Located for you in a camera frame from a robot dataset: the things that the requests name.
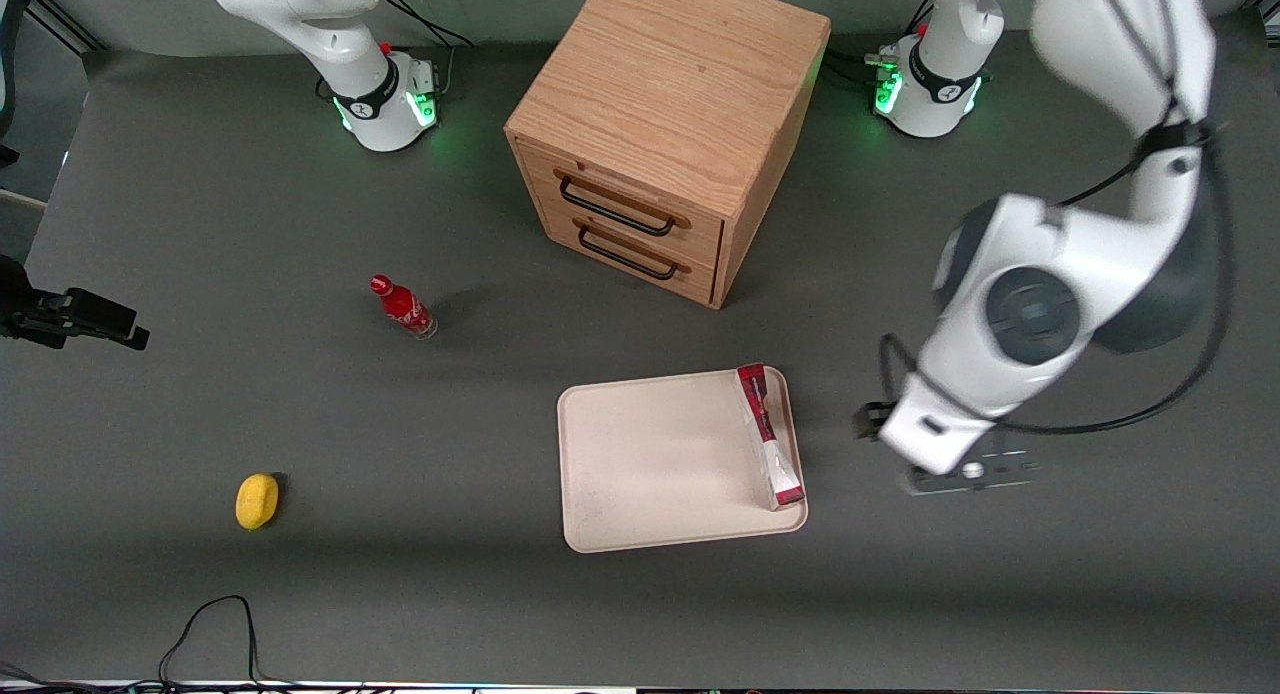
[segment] wooden drawer cabinet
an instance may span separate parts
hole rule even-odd
[[[548,237],[721,307],[829,29],[773,0],[588,0],[506,127]]]

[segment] gray table surface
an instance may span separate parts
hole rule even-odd
[[[1130,150],[1025,35],[941,141],[819,85],[721,312],[541,234],[500,128],[547,47],[462,51],[440,128],[392,155],[348,138],[301,58],[91,61],[29,268],[137,307],[154,338],[0,347],[0,656],[146,676],[192,608],[234,592],[287,679],[1274,691],[1280,108],[1256,15],[1236,24],[1213,106],[1239,314],[1215,371],[1143,425],[1024,440],[1037,484],[924,498],[850,432],[878,334],[923,342],[969,207],[1074,193]],[[1121,184],[1094,204],[1125,201]],[[380,319],[378,271],[429,298],[434,341]],[[1024,417],[1146,403],[1198,346],[1092,352]],[[808,525],[573,553],[558,394],[756,360],[790,382]],[[255,471],[292,493],[246,534],[232,499]],[[188,648],[175,676],[242,676],[239,613],[209,612]]]

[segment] green led light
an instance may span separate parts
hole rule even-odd
[[[902,74],[900,70],[893,70],[893,74],[888,79],[883,79],[879,87],[876,90],[876,109],[881,114],[888,114],[893,110],[893,102],[897,102],[897,93],[902,88]]]
[[[973,91],[969,92],[969,102],[966,102],[966,105],[964,105],[965,114],[969,114],[969,111],[973,111],[973,101],[974,101],[974,99],[978,97],[978,87],[982,87],[982,76],[978,76],[978,79],[974,79]]]
[[[404,92],[404,101],[413,110],[413,117],[422,128],[435,124],[435,99],[430,93]]]
[[[338,102],[338,97],[333,100],[334,109],[338,110],[338,117],[342,117],[342,128],[351,132],[351,120],[347,120],[347,111],[342,110],[342,105]]]

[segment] wood grain top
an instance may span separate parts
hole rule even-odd
[[[829,29],[773,0],[588,0],[507,129],[737,216]]]

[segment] bottle cap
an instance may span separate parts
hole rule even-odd
[[[379,297],[385,297],[392,293],[392,289],[394,289],[396,286],[392,284],[392,280],[387,277],[375,274],[374,278],[369,280],[369,288]]]

